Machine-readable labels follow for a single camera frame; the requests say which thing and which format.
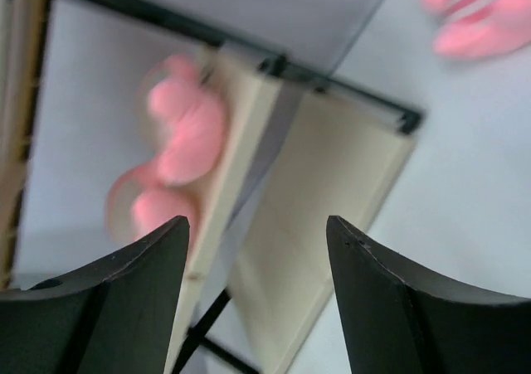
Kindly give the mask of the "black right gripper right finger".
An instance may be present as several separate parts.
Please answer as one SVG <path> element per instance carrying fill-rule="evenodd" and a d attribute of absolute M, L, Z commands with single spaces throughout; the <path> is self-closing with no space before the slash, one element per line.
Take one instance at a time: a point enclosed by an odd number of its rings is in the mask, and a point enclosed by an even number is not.
<path fill-rule="evenodd" d="M 353 373 L 528 373 L 530 301 L 439 274 L 340 216 L 329 262 Z"/>

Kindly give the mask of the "pink striped plush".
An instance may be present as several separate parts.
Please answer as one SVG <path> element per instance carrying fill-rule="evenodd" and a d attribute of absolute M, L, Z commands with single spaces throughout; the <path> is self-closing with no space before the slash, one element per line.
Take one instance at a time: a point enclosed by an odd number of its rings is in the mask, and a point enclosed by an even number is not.
<path fill-rule="evenodd" d="M 530 44 L 530 0 L 421 0 L 441 22 L 434 52 L 456 60 L 501 56 Z"/>
<path fill-rule="evenodd" d="M 121 245 L 141 239 L 175 216 L 196 233 L 200 207 L 189 186 L 217 165 L 227 136 L 227 108 L 200 81 L 200 70 L 184 55 L 172 55 L 159 69 L 163 78 L 146 94 L 143 110 L 153 130 L 156 153 L 120 176 L 107 196 L 107 226 Z"/>

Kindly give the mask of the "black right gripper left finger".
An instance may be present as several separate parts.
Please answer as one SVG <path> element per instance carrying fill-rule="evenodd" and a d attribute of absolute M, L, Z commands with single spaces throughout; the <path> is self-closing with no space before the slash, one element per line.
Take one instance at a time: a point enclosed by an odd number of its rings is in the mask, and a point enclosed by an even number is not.
<path fill-rule="evenodd" d="M 116 252 L 1 294 L 3 373 L 161 373 L 188 252 L 176 217 Z"/>

